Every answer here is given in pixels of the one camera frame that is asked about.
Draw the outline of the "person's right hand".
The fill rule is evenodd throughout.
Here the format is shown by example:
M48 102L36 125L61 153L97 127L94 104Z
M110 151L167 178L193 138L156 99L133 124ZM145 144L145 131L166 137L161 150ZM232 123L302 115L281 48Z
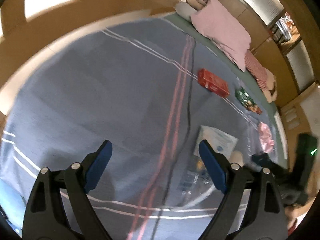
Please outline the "person's right hand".
M286 222L287 222L287 233L291 235L293 231L297 227L298 217L307 213L310 209L312 203L305 204L304 206L299 204L294 205L287 205L284 208L285 215L286 215Z

